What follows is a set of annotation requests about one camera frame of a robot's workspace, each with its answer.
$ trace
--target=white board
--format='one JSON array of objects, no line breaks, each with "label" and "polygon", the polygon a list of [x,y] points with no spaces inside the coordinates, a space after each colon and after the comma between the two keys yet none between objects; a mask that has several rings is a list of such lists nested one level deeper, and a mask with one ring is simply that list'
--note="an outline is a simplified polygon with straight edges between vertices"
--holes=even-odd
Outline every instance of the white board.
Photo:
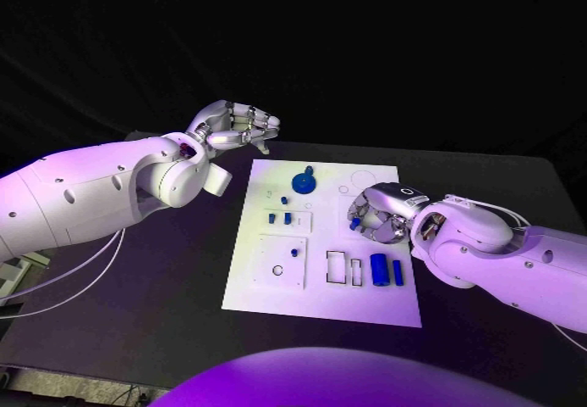
[{"label": "white board", "polygon": [[[317,187],[301,195],[291,179],[307,165]],[[366,240],[346,220],[354,197],[377,182],[397,182],[396,167],[253,161],[223,309],[422,327],[406,242],[384,245]],[[285,212],[292,214],[288,225]],[[387,259],[386,287],[373,285],[369,256],[374,253]],[[392,260],[400,262],[400,287],[393,283]]]}]

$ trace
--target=blue object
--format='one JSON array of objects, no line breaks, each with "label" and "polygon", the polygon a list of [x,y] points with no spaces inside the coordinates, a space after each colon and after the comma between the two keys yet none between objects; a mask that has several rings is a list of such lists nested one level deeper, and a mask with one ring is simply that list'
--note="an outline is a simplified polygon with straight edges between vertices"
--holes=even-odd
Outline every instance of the blue object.
[{"label": "blue object", "polygon": [[360,219],[359,218],[353,218],[351,222],[350,222],[350,230],[353,231],[357,228],[357,225],[360,223]]},{"label": "blue object", "polygon": [[373,276],[373,285],[376,287],[384,287],[389,285],[389,270],[384,254],[377,253],[370,255],[370,274]]},{"label": "blue object", "polygon": [[291,179],[291,188],[297,193],[305,194],[315,189],[315,178],[312,174],[314,170],[307,166],[305,171]]},{"label": "blue object", "polygon": [[399,260],[393,260],[393,276],[395,276],[395,285],[403,285],[403,277],[400,276],[400,264]]}]

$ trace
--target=robotic hand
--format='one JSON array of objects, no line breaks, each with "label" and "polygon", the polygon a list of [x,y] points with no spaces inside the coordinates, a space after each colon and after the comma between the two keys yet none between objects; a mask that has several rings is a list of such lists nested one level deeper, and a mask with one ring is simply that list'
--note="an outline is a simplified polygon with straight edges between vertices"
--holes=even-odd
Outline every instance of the robotic hand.
[{"label": "robotic hand", "polygon": [[[526,225],[509,227],[487,209]],[[364,215],[382,221],[363,227]],[[399,183],[379,183],[348,208],[350,229],[384,244],[409,236],[412,256],[458,288],[478,285],[504,304],[587,333],[587,237],[530,226],[507,209],[445,195],[429,198]]]},{"label": "robotic hand", "polygon": [[87,242],[185,205],[204,189],[220,196],[232,175],[209,159],[276,136],[278,118],[220,100],[185,132],[51,154],[0,179],[0,262]]}]

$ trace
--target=hole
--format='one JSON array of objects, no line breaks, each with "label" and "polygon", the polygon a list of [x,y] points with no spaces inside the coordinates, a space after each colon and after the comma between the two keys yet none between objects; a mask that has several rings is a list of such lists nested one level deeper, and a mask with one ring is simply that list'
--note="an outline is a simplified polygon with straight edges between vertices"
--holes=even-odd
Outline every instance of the hole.
[{"label": "hole", "polygon": [[76,197],[73,195],[73,191],[69,191],[67,189],[63,191],[63,197],[64,200],[72,204],[76,201]]},{"label": "hole", "polygon": [[122,182],[119,181],[119,177],[112,176],[110,180],[112,180],[113,188],[119,191],[122,189]]},{"label": "hole", "polygon": [[553,258],[552,251],[546,250],[542,255],[542,262],[547,264],[549,262],[552,262],[552,258]]}]

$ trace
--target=floor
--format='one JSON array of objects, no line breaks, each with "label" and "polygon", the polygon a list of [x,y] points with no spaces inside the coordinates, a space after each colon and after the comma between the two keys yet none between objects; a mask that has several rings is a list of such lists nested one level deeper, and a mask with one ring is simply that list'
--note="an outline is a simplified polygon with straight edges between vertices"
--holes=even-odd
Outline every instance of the floor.
[{"label": "floor", "polygon": [[[43,253],[46,257],[51,256],[51,251]],[[43,276],[44,269],[31,266],[27,274],[24,275],[15,291],[33,287]],[[7,304],[15,304],[25,301],[27,296],[14,298]],[[76,376],[59,375],[46,373],[43,371],[14,370],[9,369],[9,380],[5,388],[9,390],[20,390],[31,392],[33,394],[53,397],[73,396],[90,403],[112,404],[116,397],[128,391],[129,385],[103,380],[86,379]],[[152,401],[162,396],[165,390],[154,389],[151,387],[139,387],[132,390],[131,397],[126,402],[126,394],[118,399],[112,405],[134,406],[139,394],[145,393]]]}]

